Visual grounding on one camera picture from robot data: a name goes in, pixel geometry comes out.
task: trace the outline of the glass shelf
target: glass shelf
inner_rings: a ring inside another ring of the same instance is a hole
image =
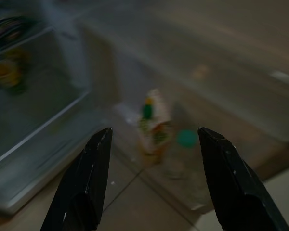
[[[37,65],[27,76],[27,90],[20,95],[0,89],[0,160],[80,96],[54,69]]]
[[[70,104],[68,111],[0,161],[0,212],[19,210],[103,128],[101,115],[87,103],[84,97]]]
[[[112,3],[94,8],[79,22],[93,36],[289,142],[289,85],[147,16],[135,2]]]
[[[0,55],[7,52],[8,50],[19,47],[27,42],[31,42],[32,40],[50,32],[52,29],[53,28],[51,26],[46,26],[44,23],[37,23],[28,32],[26,32],[22,37],[2,47],[0,49]]]

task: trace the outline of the door shelf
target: door shelf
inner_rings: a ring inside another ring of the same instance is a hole
[[[289,142],[289,85],[143,15],[133,4],[104,4],[82,15],[79,23],[218,107]]]

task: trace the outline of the green bottle cap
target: green bottle cap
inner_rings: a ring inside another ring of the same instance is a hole
[[[143,118],[144,119],[152,119],[153,108],[151,104],[145,104],[143,106]]]
[[[198,135],[192,130],[181,130],[177,135],[177,142],[184,148],[192,148],[196,145]]]

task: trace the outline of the plastic bottle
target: plastic bottle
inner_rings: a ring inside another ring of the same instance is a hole
[[[181,130],[173,145],[166,152],[164,159],[164,171],[171,179],[181,179],[187,177],[188,162],[195,155],[195,145],[198,136],[195,131]]]

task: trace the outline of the tile floor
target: tile floor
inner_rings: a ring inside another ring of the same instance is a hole
[[[61,176],[55,178],[0,231],[39,231]],[[289,224],[289,170],[266,182]],[[193,213],[150,184],[141,170],[111,155],[104,213],[98,231],[221,231],[214,211]]]

